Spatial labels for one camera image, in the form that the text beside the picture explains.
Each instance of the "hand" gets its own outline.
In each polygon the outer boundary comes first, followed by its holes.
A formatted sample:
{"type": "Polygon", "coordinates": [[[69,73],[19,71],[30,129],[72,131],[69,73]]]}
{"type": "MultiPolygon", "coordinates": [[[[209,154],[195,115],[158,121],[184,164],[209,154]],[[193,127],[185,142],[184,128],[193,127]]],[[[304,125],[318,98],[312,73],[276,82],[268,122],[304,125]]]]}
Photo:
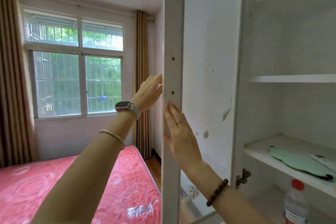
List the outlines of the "hand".
{"type": "Polygon", "coordinates": [[[164,134],[163,139],[168,144],[180,168],[189,175],[203,163],[196,137],[191,130],[184,114],[173,104],[164,106],[164,115],[170,129],[171,138],[164,134]]]}
{"type": "Polygon", "coordinates": [[[131,99],[140,112],[149,109],[162,94],[162,74],[150,76],[142,82],[140,89],[131,99]]]}

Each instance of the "striped curtain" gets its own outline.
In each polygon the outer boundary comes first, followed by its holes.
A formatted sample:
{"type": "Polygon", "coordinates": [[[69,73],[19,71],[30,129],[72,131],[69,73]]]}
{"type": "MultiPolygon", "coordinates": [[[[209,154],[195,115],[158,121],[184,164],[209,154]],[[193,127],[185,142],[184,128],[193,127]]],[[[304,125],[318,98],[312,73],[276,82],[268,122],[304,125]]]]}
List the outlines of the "striped curtain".
{"type": "Polygon", "coordinates": [[[37,159],[18,0],[0,0],[0,167],[37,159]]]}
{"type": "MultiPolygon", "coordinates": [[[[141,83],[149,77],[147,14],[141,11],[136,12],[135,46],[134,93],[139,90],[141,83]]],[[[136,121],[133,133],[134,144],[143,159],[151,158],[152,141],[149,110],[142,112],[140,118],[136,121]]]]}

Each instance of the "smartwatch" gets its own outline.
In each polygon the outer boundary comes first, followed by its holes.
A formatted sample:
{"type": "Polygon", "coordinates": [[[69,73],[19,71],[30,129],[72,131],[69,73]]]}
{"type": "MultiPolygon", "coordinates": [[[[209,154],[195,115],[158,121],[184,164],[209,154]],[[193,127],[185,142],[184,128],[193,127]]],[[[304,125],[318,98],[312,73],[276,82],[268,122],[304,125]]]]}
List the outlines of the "smartwatch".
{"type": "Polygon", "coordinates": [[[129,101],[121,101],[115,104],[115,110],[118,112],[119,110],[131,110],[132,112],[134,112],[136,119],[139,119],[140,117],[140,111],[139,109],[133,105],[131,102],[129,101]]]}

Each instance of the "baseboard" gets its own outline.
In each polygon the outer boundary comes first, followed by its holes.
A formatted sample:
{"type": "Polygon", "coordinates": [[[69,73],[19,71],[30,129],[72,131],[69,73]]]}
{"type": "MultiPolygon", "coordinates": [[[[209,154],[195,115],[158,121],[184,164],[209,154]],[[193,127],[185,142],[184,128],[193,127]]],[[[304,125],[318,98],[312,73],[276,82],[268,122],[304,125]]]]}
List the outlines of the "baseboard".
{"type": "Polygon", "coordinates": [[[157,161],[160,163],[161,165],[161,158],[158,155],[158,153],[156,152],[156,150],[152,149],[152,155],[157,159],[157,161]]]}

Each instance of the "watch strap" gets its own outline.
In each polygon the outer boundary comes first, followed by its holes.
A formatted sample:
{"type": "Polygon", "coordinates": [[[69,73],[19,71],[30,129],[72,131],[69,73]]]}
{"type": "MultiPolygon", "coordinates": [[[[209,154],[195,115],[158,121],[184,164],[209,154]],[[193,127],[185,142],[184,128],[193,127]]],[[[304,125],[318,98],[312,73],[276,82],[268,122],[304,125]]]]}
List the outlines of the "watch strap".
{"type": "Polygon", "coordinates": [[[131,103],[131,106],[128,107],[128,109],[130,109],[132,112],[134,112],[134,114],[136,115],[136,119],[138,120],[139,117],[140,117],[140,111],[139,111],[139,109],[134,104],[132,104],[132,103],[131,103]]]}

